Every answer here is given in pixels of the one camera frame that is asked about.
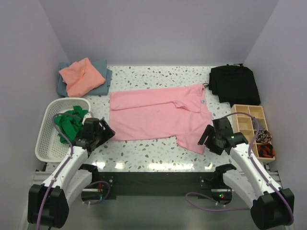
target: white speckled tabletop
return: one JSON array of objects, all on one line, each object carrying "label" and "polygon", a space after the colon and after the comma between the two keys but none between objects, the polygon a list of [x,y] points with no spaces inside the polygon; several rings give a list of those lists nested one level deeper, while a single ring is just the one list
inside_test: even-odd
[{"label": "white speckled tabletop", "polygon": [[[110,91],[154,89],[189,86],[209,82],[211,67],[184,66],[109,66],[113,71]],[[109,96],[84,96],[91,103],[95,117],[109,121]],[[207,107],[213,119],[230,113],[229,103],[219,103],[218,97],[206,89]],[[176,138],[137,141],[111,141],[92,152],[88,164],[101,172],[208,172],[215,166],[233,163],[224,152],[221,156],[205,150],[203,155],[176,144]],[[47,171],[57,164],[49,163]]]}]

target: peach cloth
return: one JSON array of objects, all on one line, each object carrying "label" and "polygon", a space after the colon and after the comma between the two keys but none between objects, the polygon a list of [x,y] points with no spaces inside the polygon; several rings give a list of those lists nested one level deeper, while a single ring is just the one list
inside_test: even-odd
[{"label": "peach cloth", "polygon": [[203,154],[198,145],[211,113],[203,84],[188,87],[111,92],[113,141],[177,137],[178,145]]},{"label": "peach cloth", "polygon": [[72,63],[59,73],[63,82],[67,84],[66,91],[69,97],[82,97],[106,81],[88,58]]}]

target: white laundry basket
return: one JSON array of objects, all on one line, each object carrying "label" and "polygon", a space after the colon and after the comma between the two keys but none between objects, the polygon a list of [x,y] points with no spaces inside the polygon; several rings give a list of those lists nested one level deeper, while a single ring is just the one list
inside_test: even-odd
[{"label": "white laundry basket", "polygon": [[74,105],[82,109],[91,110],[90,103],[83,98],[61,98],[51,102],[45,112],[42,125],[39,130],[35,147],[36,157],[44,162],[61,162],[66,155],[69,145],[59,141],[57,130],[52,125],[52,116],[57,113],[64,113],[73,110]]}]

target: folded blue cloth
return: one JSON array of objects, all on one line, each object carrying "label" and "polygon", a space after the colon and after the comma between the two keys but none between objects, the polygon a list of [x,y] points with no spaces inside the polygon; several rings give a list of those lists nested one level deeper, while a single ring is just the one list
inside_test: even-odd
[{"label": "folded blue cloth", "polygon": [[[70,64],[61,62],[60,63],[60,69],[68,67]],[[111,85],[111,79],[112,79],[112,71],[106,68],[106,61],[100,60],[92,62],[92,65],[98,70],[98,72],[106,79],[106,82],[89,91],[86,95],[107,95],[109,93],[109,88]],[[59,74],[59,82],[58,82],[58,88],[57,93],[60,96],[67,97],[66,92],[66,86],[67,84],[63,82],[62,76]]]}]

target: black cloth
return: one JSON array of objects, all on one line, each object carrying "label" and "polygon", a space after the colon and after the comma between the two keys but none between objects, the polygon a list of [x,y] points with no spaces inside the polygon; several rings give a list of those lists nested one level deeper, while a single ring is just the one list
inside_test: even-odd
[{"label": "black cloth", "polygon": [[253,72],[244,66],[219,66],[211,69],[209,90],[220,102],[259,105],[260,97]]}]

